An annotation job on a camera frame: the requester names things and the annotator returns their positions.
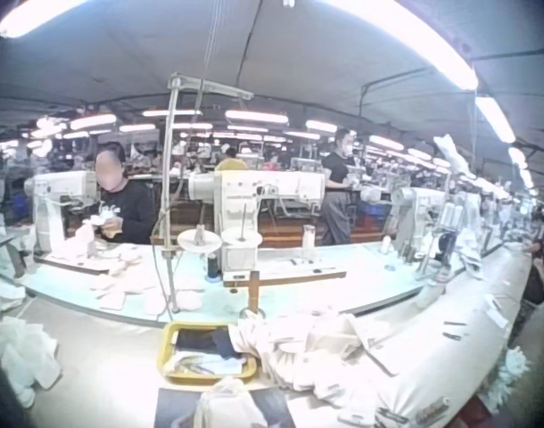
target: black t-shirt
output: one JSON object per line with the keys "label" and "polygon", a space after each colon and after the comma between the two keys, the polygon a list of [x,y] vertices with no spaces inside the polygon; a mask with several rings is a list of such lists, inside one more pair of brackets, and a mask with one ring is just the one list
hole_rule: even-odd
{"label": "black t-shirt", "polygon": [[352,165],[353,159],[343,158],[336,152],[329,153],[322,159],[322,167],[332,171],[329,179],[335,183],[343,183],[343,179],[348,175],[347,165]]}
{"label": "black t-shirt", "polygon": [[100,212],[111,210],[123,218],[121,233],[111,243],[151,243],[150,236],[155,222],[155,208],[150,190],[135,181],[129,180],[119,192],[102,190]]}

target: gray pants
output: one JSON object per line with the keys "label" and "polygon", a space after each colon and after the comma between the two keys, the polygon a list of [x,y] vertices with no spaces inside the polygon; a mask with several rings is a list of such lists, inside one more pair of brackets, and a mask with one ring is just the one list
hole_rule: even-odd
{"label": "gray pants", "polygon": [[351,226],[347,217],[349,195],[345,192],[326,192],[322,202],[321,219],[326,232],[322,236],[322,246],[351,243]]}

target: ceiling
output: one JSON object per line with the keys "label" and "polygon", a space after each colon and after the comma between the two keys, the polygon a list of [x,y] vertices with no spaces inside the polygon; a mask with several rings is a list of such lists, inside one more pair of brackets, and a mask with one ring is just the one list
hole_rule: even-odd
{"label": "ceiling", "polygon": [[[178,71],[252,91],[255,101],[242,107],[288,112],[295,128],[333,120],[417,147],[450,133],[471,153],[476,115],[475,166],[520,184],[507,144],[474,110],[474,94],[364,21],[320,0],[295,3],[88,0],[1,43],[0,130],[89,104],[130,122],[167,104],[167,80]],[[519,141],[544,149],[544,1],[402,3],[473,63],[481,91],[496,97]],[[194,96],[181,102],[191,106]],[[224,120],[231,105],[238,102],[205,96],[202,109]],[[544,200],[544,152],[529,164]]]}

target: plastic tray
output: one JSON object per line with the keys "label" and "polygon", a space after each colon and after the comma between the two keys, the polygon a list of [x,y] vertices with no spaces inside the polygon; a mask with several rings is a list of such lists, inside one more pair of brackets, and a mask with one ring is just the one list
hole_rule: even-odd
{"label": "plastic tray", "polygon": [[[216,330],[217,328],[226,327],[226,324],[213,324],[213,323],[185,323],[180,321],[173,321],[165,325],[163,328],[163,339],[159,354],[157,355],[157,369],[171,382],[175,383],[189,383],[189,384],[213,384],[221,380],[222,375],[217,374],[197,374],[197,373],[163,373],[163,366],[173,356],[174,347],[171,343],[173,333],[178,332],[180,329],[186,330],[199,330],[202,332]],[[236,379],[240,379],[243,382],[248,382],[256,374],[258,370],[258,364],[256,358],[250,354],[243,354],[246,358],[246,363],[243,364],[243,371],[236,375]]]}

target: light blue table surface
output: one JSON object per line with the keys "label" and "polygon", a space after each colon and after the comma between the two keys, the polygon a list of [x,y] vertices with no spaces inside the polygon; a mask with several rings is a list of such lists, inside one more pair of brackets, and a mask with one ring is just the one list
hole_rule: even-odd
{"label": "light blue table surface", "polygon": [[[380,243],[362,243],[336,247],[317,248],[317,255],[329,266],[344,268],[347,275],[342,279],[315,281],[302,284],[267,285],[260,287],[260,307],[268,317],[290,313],[299,309],[313,309],[331,306],[341,312],[360,313],[399,300],[418,292],[424,281],[417,281],[413,275],[418,263],[407,265],[393,256],[379,252]],[[152,247],[144,246],[141,263],[153,264]],[[157,251],[157,263],[167,288],[165,262]],[[300,249],[259,250],[258,270],[282,266],[289,259],[297,257]],[[393,265],[394,271],[385,266]],[[462,265],[453,258],[453,270]],[[139,280],[152,281],[159,286],[159,278],[154,274]],[[193,323],[232,323],[238,319],[240,311],[247,306],[246,287],[231,293],[222,282],[207,282],[206,261],[198,255],[185,252],[175,270],[177,287],[186,288],[188,282],[201,286],[202,307],[194,311],[180,311],[172,314],[173,319]],[[83,310],[97,316],[111,317],[129,323],[162,326],[170,321],[165,311],[159,317],[150,316],[145,311],[143,294],[127,294],[122,310],[100,308],[100,302],[89,288],[95,276],[74,272],[66,268],[44,264],[26,274],[20,283],[38,295],[58,303]]]}

